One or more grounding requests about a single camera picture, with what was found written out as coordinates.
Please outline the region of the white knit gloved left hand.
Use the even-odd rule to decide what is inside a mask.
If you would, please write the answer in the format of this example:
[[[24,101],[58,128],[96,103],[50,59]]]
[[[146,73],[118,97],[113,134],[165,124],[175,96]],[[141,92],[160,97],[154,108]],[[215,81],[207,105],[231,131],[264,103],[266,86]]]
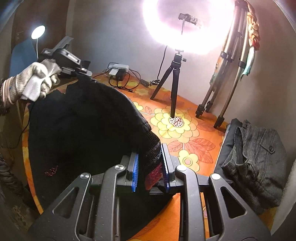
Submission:
[[[61,68],[54,60],[34,62],[21,73],[1,82],[1,107],[9,108],[19,99],[36,101],[44,98],[59,83]]]

